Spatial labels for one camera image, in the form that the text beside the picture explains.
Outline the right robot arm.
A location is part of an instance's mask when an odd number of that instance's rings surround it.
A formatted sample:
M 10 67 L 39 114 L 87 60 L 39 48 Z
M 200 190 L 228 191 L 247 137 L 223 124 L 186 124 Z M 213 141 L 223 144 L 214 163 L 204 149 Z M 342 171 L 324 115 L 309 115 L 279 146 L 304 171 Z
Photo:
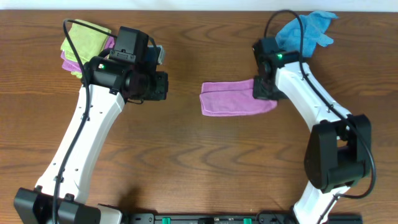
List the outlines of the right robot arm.
M 275 38 L 258 40 L 252 47 L 259 74 L 253 97 L 289 99 L 306 122 L 310 137 L 303 160 L 308 184 L 287 213 L 266 212 L 260 223 L 362 223 L 361 215 L 332 215 L 341 196 L 369 175 L 371 123 L 352 115 L 316 80 L 298 51 L 281 50 Z

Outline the purple microfiber cloth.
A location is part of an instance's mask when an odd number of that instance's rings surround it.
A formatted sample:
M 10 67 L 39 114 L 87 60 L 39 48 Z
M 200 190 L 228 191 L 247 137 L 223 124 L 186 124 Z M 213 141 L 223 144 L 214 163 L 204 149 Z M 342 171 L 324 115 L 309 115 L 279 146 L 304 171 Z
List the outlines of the purple microfiber cloth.
M 277 101 L 258 100 L 252 95 L 254 80 L 238 82 L 205 82 L 201 86 L 201 112 L 205 116 L 249 116 L 267 113 Z

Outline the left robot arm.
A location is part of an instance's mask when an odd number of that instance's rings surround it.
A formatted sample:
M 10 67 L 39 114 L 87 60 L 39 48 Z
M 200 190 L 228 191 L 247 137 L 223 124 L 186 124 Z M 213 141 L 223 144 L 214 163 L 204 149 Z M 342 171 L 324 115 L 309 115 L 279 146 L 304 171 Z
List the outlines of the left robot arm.
M 14 208 L 23 223 L 125 223 L 120 209 L 88 206 L 91 176 L 110 128 L 127 103 L 167 97 L 168 75 L 157 71 L 164 50 L 146 33 L 121 27 L 115 45 L 80 64 L 78 103 L 51 164 Z

